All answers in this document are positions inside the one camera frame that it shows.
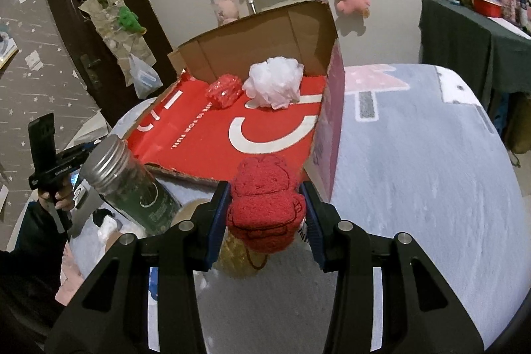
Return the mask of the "person's left hand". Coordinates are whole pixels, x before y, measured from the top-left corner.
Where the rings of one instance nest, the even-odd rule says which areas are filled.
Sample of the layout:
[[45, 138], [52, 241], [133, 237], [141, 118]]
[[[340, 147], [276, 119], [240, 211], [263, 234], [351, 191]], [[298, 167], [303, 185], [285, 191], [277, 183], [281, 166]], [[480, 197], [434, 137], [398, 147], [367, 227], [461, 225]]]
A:
[[51, 205], [55, 210], [71, 211], [75, 207], [73, 186], [70, 178], [66, 176], [60, 187], [55, 187], [52, 192], [46, 190], [38, 190], [39, 204], [50, 212]]

